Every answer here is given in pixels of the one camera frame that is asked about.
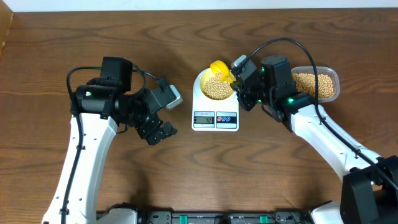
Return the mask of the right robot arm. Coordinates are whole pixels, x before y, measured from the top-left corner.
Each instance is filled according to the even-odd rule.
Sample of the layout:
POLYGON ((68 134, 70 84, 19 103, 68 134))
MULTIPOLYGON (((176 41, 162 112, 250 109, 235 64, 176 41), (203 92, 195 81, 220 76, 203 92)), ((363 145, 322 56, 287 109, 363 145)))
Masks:
POLYGON ((270 117, 308 142, 341 179, 341 201, 312 209, 312 223, 397 223, 397 156, 385 158, 367 149, 311 95, 299 92, 284 55, 263 59, 261 68, 242 55, 232 63, 231 73, 244 110, 261 103, 270 117))

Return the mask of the yellow plastic measuring scoop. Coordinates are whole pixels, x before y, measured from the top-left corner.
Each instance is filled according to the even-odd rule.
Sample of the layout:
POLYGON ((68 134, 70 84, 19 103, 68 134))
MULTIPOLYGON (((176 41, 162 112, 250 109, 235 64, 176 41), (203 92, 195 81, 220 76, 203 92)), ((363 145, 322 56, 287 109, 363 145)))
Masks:
POLYGON ((213 74, 222 82, 232 83, 236 80, 233 74, 230 72, 228 66, 220 60, 211 63, 210 69, 213 74))

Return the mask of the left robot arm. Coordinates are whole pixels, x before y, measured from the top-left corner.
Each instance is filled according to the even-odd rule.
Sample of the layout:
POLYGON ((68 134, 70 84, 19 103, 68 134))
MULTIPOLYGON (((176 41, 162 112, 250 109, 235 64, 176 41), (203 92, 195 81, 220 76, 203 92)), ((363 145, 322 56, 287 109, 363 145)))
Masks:
POLYGON ((154 146, 177 133, 157 112, 171 110, 183 99, 165 79, 157 88, 142 86, 131 93, 132 75, 142 71, 121 57, 104 57, 100 76, 76 90, 69 89, 71 133, 67 155, 52 202, 43 223, 146 223, 147 217, 125 203, 102 217, 97 213, 98 192, 104 163, 118 127, 134 128, 139 137, 154 146))

